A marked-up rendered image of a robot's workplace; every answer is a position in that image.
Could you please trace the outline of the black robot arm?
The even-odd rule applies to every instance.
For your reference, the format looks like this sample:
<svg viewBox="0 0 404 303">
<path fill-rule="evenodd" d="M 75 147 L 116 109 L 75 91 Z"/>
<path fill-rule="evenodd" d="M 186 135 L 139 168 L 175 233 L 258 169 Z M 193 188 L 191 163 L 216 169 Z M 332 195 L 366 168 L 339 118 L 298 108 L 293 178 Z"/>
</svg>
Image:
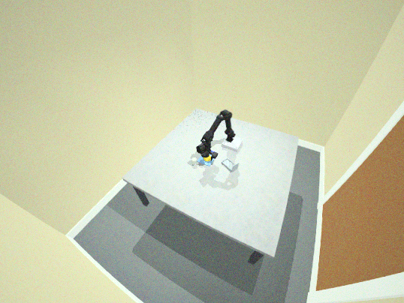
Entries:
<svg viewBox="0 0 404 303">
<path fill-rule="evenodd" d="M 225 130 L 225 134 L 228 135 L 228 138 L 226 140 L 230 143 L 234 140 L 233 137 L 235 137 L 236 134 L 234 133 L 234 130 L 232 129 L 232 126 L 231 126 L 232 116 L 233 116 L 232 113 L 227 111 L 226 109 L 221 111 L 216 116 L 216 120 L 213 122 L 211 128 L 203 135 L 203 137 L 201 139 L 201 144 L 196 147 L 197 151 L 201 153 L 201 157 L 208 158 L 210 156 L 210 151 L 208 149 L 211 147 L 211 142 L 213 141 L 213 137 L 214 137 L 214 133 L 216 132 L 216 129 L 218 128 L 218 126 L 220 125 L 220 123 L 223 120 L 225 120 L 225 124 L 226 124 L 226 128 L 227 128 Z M 208 151 L 205 149 L 207 149 Z"/>
</svg>

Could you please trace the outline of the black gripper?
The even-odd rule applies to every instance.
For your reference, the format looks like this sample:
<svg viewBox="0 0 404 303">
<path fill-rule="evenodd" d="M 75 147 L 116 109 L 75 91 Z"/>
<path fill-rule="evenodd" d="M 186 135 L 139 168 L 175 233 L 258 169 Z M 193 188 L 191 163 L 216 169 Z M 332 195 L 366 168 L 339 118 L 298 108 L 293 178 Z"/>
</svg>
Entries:
<svg viewBox="0 0 404 303">
<path fill-rule="evenodd" d="M 206 148 L 205 150 L 209 150 L 210 151 L 210 155 L 212 155 L 211 156 L 211 160 L 214 158 L 214 159 L 216 159 L 217 158 L 217 156 L 218 156 L 218 153 L 217 152 L 211 152 L 211 147 L 210 148 Z M 207 150 L 207 151 L 208 151 Z"/>
</svg>

